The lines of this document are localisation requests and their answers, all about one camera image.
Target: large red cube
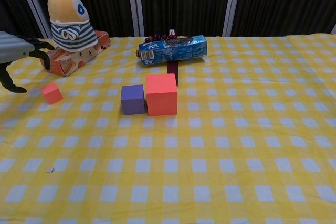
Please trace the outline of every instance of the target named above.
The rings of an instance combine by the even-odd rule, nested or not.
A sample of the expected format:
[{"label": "large red cube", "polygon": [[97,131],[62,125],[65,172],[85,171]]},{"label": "large red cube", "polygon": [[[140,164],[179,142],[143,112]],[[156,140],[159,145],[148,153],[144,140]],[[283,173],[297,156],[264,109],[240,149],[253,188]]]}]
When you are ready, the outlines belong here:
[{"label": "large red cube", "polygon": [[148,115],[177,114],[177,86],[175,75],[149,74],[146,76]]}]

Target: purple cube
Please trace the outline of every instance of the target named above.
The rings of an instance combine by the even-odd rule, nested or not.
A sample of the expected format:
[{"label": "purple cube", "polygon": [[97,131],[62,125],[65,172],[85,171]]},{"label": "purple cube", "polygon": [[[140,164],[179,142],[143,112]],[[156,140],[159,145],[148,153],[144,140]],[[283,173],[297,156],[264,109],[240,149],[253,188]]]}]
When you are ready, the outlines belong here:
[{"label": "purple cube", "polygon": [[145,113],[146,109],[143,85],[122,86],[121,105],[124,115]]}]

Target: orange box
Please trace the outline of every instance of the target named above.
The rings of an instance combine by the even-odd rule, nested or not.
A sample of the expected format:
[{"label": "orange box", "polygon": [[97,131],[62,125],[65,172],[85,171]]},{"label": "orange box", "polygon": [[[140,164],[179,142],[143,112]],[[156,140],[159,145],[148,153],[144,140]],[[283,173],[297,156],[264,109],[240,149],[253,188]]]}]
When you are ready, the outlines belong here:
[{"label": "orange box", "polygon": [[59,47],[49,51],[50,58],[50,73],[55,73],[60,76],[69,76],[77,69],[84,66],[88,61],[93,59],[99,53],[108,48],[111,44],[109,34],[105,31],[96,31],[98,43],[92,47],[88,47],[80,52],[68,52]]},{"label": "orange box", "polygon": [[149,74],[146,76],[148,115],[177,114],[177,86],[175,75]]},{"label": "orange box", "polygon": [[48,84],[40,88],[40,90],[49,104],[53,104],[63,99],[61,91],[59,91],[58,87],[54,83]]}]

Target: blue cookie package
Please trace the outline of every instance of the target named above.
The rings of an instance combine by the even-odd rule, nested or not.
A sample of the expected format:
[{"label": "blue cookie package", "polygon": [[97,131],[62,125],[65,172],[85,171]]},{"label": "blue cookie package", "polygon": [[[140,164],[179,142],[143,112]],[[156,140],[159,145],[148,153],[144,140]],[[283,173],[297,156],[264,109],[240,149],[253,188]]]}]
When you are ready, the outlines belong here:
[{"label": "blue cookie package", "polygon": [[207,42],[204,36],[200,35],[143,43],[139,45],[136,54],[144,65],[186,60],[206,56]]}]

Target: cardboard box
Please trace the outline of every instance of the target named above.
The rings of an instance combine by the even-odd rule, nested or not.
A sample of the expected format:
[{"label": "cardboard box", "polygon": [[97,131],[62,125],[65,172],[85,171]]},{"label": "cardboard box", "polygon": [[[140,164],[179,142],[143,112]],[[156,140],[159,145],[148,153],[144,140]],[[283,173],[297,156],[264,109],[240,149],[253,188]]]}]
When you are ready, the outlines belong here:
[{"label": "cardboard box", "polygon": [[206,54],[207,41],[202,35],[143,43],[137,52],[145,65],[203,57]]},{"label": "cardboard box", "polygon": [[60,76],[69,76],[108,48],[111,44],[109,34],[105,31],[96,31],[96,34],[98,43],[81,52],[67,52],[59,47],[49,51],[48,56],[51,65],[49,72]]}]

